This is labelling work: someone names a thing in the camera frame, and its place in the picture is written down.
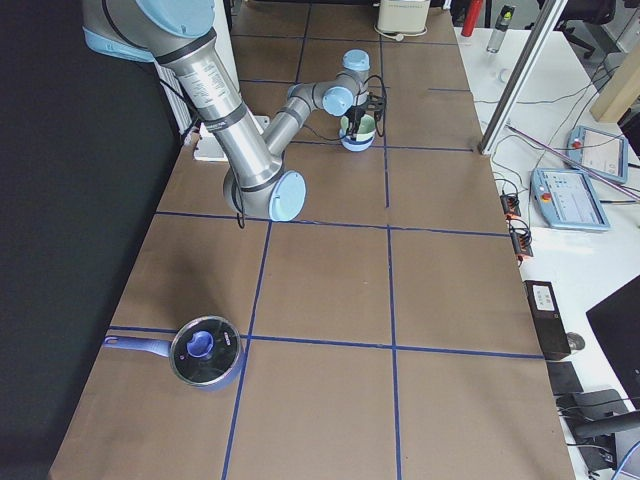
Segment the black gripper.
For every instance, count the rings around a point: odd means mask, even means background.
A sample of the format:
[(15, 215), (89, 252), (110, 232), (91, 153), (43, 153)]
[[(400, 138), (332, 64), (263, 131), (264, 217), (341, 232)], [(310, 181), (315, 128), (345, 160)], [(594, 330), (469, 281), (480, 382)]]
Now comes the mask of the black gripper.
[(356, 138), (361, 125), (361, 118), (369, 112), (375, 120), (381, 120), (386, 110), (386, 97), (369, 94), (366, 100), (349, 108), (347, 115), (347, 136)]

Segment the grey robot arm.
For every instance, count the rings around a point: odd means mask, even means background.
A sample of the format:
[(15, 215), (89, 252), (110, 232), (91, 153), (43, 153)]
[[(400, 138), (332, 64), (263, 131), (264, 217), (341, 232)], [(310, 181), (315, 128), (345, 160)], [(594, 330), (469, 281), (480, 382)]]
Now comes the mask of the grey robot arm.
[(228, 159), (229, 207), (290, 221), (305, 202), (304, 178), (269, 149), (219, 58), (214, 9), (211, 1), (85, 1), (85, 41), (97, 53), (172, 70)]
[(349, 50), (343, 55), (342, 65), (343, 70), (331, 81), (302, 83), (289, 89), (287, 102), (262, 134), (271, 153), (281, 154), (316, 110), (347, 119), (339, 135), (342, 142), (357, 139), (366, 113), (373, 115), (374, 127), (384, 122), (386, 95), (376, 95), (368, 89), (373, 78), (369, 54), (360, 49)]

